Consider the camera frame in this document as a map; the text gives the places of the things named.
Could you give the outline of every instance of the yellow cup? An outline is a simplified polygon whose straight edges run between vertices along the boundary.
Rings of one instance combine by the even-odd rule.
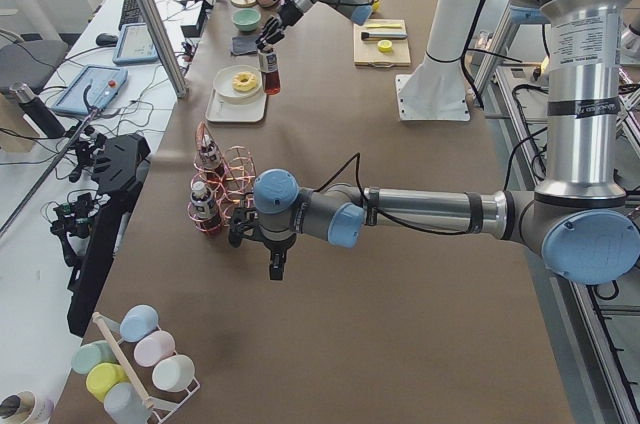
[[[119,382],[128,381],[129,379],[120,365],[103,362],[87,374],[86,386],[87,391],[93,394],[93,397],[104,402],[105,396],[113,386]]]

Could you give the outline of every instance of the dark red bottle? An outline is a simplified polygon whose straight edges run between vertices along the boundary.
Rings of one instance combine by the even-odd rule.
[[[278,58],[273,47],[266,47],[258,51],[260,72],[262,72],[262,87],[264,92],[272,96],[280,92],[280,73],[278,72]]]

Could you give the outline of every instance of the yellow object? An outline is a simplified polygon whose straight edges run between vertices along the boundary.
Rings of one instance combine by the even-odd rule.
[[[252,72],[239,72],[233,76],[231,85],[236,91],[248,92],[258,86],[258,78]]]
[[[129,382],[124,369],[118,364],[103,362],[91,369],[85,384],[93,397],[104,402],[107,393],[119,382]]]
[[[380,52],[391,52],[393,51],[393,42],[388,39],[383,39],[378,41],[378,50]]]
[[[389,24],[365,24],[367,29],[402,29],[402,24],[392,23]]]

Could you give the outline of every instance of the pink cup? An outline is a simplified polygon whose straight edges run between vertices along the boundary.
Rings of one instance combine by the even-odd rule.
[[[155,366],[165,357],[173,355],[176,341],[167,331],[155,331],[136,344],[133,358],[142,367]]]

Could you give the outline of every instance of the white tray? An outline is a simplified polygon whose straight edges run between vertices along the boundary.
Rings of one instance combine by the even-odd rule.
[[[258,122],[264,117],[266,103],[262,89],[242,103],[227,102],[212,91],[204,117],[211,122]]]

